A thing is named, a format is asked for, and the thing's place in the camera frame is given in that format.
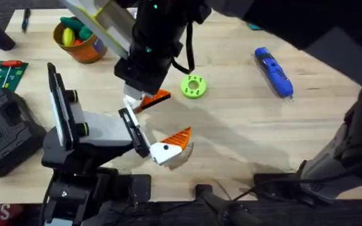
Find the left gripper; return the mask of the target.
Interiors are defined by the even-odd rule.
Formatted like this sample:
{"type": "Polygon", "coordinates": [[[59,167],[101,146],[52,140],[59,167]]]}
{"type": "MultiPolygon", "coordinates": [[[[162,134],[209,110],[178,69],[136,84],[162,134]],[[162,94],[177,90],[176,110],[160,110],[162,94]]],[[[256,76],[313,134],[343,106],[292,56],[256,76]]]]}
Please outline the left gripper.
{"type": "MultiPolygon", "coordinates": [[[[124,106],[136,110],[140,100],[125,95],[124,106]]],[[[143,140],[141,131],[131,121],[124,120],[127,109],[119,111],[119,117],[84,111],[79,103],[53,110],[56,126],[43,140],[41,164],[47,168],[98,168],[130,150],[141,158],[151,156],[163,165],[179,155],[188,145],[191,127],[162,139],[150,146],[143,140]]]]}

